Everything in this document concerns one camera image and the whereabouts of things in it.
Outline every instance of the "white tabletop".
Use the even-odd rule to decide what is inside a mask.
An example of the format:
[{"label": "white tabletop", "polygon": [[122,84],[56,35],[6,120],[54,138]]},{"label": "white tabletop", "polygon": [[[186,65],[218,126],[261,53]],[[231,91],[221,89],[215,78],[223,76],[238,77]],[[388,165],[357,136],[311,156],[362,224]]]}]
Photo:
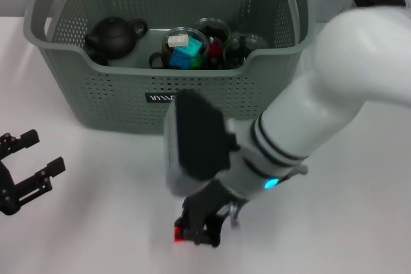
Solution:
[{"label": "white tabletop", "polygon": [[54,189],[0,213],[1,274],[411,271],[411,111],[366,104],[297,176],[246,205],[213,249],[173,243],[180,200],[159,136],[100,132],[74,117],[22,19],[0,18],[0,135],[40,144],[4,160],[21,181],[62,156]]}]

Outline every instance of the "basket handle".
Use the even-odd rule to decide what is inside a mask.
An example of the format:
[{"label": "basket handle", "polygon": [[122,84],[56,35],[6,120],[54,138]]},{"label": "basket handle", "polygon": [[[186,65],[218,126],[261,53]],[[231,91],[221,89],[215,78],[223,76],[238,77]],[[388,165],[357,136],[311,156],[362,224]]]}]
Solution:
[{"label": "basket handle", "polygon": [[44,25],[54,0],[29,0],[24,14],[24,36],[30,43],[43,47],[55,48],[50,45],[44,33]]}]

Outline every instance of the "teapot handle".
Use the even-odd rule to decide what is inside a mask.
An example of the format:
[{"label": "teapot handle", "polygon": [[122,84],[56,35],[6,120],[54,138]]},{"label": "teapot handle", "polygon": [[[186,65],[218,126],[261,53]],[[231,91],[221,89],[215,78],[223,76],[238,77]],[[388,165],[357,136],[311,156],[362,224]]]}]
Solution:
[{"label": "teapot handle", "polygon": [[133,27],[135,25],[141,25],[143,27],[142,31],[136,32],[137,34],[137,39],[141,39],[142,37],[144,37],[148,31],[148,25],[146,23],[146,21],[142,20],[142,19],[134,19],[133,21],[130,21],[128,23],[129,26]]},{"label": "teapot handle", "polygon": [[156,60],[156,59],[158,59],[158,58],[161,58],[161,53],[158,53],[158,52],[152,54],[152,55],[149,57],[148,63],[150,64],[150,67],[151,67],[152,69],[164,69],[164,65],[163,65],[162,67],[154,67],[154,66],[153,66],[154,60]]}]

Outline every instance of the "gray plastic basket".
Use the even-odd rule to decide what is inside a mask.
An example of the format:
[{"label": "gray plastic basket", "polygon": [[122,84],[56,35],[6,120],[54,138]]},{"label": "gray plastic basket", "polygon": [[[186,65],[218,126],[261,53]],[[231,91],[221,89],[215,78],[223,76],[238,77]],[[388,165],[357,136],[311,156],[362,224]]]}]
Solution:
[{"label": "gray plastic basket", "polygon": [[[26,38],[39,47],[83,124],[133,133],[161,133],[169,104],[158,99],[179,89],[201,92],[225,117],[256,118],[291,81],[314,23],[312,0],[58,0],[45,34],[53,1],[30,0]],[[108,16],[144,19],[150,31],[132,54],[103,67],[87,56],[83,37]],[[165,30],[190,27],[203,17],[260,35],[271,49],[253,52],[235,70],[149,69],[148,58],[161,50]]]}]

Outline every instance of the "glass jar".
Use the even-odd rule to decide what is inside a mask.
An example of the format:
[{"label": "glass jar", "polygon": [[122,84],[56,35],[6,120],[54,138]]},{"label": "glass jar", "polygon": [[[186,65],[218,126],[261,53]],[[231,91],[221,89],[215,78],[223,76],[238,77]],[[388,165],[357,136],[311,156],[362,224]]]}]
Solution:
[{"label": "glass jar", "polygon": [[[197,55],[190,57],[176,50],[177,47],[170,47],[168,45],[168,39],[175,35],[188,35],[189,38],[199,41],[202,45]],[[206,36],[192,28],[179,27],[171,29],[162,40],[161,60],[165,69],[206,69],[208,53],[209,43]]]},{"label": "glass jar", "polygon": [[209,69],[218,69],[223,63],[224,47],[231,39],[231,30],[228,25],[220,19],[200,19],[194,29],[203,33],[210,45]]},{"label": "glass jar", "polygon": [[241,67],[253,51],[263,48],[268,48],[263,38],[257,35],[239,35],[224,49],[223,69],[233,70]]}]

